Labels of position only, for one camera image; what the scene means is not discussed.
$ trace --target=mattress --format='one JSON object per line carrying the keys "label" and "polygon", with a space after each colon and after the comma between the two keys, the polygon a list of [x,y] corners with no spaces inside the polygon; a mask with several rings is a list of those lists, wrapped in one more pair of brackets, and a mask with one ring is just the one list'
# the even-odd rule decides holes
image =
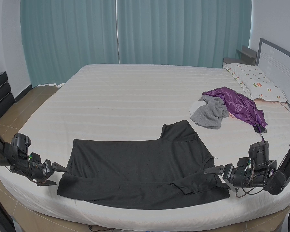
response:
{"label": "mattress", "polygon": [[[73,139],[129,141],[159,138],[164,123],[188,120],[215,164],[248,156],[261,140],[253,127],[236,118],[222,120],[218,130],[197,126],[189,108],[204,91],[227,86],[245,94],[225,69],[166,65],[87,65],[35,111],[19,133],[31,138],[29,153],[66,166]],[[279,102],[256,101],[263,109],[270,159],[280,163],[289,149],[290,110]],[[59,183],[62,173],[50,180]],[[290,205],[290,183],[276,196],[263,191],[192,207],[135,210],[101,206],[57,195],[58,186],[38,187],[0,166],[0,180],[26,207],[46,215],[123,230],[198,231],[268,215]]]}

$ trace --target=curtain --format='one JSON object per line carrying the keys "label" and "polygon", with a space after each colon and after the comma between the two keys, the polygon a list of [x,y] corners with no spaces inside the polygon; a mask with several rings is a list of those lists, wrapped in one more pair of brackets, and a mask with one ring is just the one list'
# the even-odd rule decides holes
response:
{"label": "curtain", "polygon": [[115,0],[21,0],[32,86],[65,83],[86,64],[119,63]]}
{"label": "curtain", "polygon": [[248,46],[251,0],[117,0],[120,63],[221,68]]}

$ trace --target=white wall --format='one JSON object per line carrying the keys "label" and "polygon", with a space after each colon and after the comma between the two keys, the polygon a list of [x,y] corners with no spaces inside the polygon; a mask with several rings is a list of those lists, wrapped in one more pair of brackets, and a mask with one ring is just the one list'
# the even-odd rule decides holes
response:
{"label": "white wall", "polygon": [[260,38],[290,52],[290,0],[252,0],[249,47],[256,52]]}
{"label": "white wall", "polygon": [[20,31],[20,0],[0,0],[0,72],[14,97],[30,85]]}

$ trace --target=pillow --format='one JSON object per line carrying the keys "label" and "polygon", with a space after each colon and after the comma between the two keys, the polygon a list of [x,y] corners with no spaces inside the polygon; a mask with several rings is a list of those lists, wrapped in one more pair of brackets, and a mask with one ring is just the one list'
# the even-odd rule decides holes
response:
{"label": "pillow", "polygon": [[223,68],[230,72],[252,100],[258,98],[273,102],[288,100],[281,89],[271,82],[256,65],[232,63],[224,65]]}

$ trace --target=tile floor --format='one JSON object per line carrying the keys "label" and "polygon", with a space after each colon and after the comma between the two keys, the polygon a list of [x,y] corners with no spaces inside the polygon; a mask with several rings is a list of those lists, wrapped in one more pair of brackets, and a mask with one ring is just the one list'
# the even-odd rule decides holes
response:
{"label": "tile floor", "polygon": [[[14,134],[26,123],[30,116],[51,95],[58,90],[55,86],[35,87],[18,103],[14,104],[0,119],[0,134],[10,142]],[[50,217],[24,207],[14,198],[0,181],[0,202],[9,214],[14,215],[26,232],[88,232],[88,225]],[[208,232],[269,232],[282,221],[289,208],[274,214],[247,222],[232,224],[223,228],[207,230]],[[93,226],[92,230],[107,229]]]}

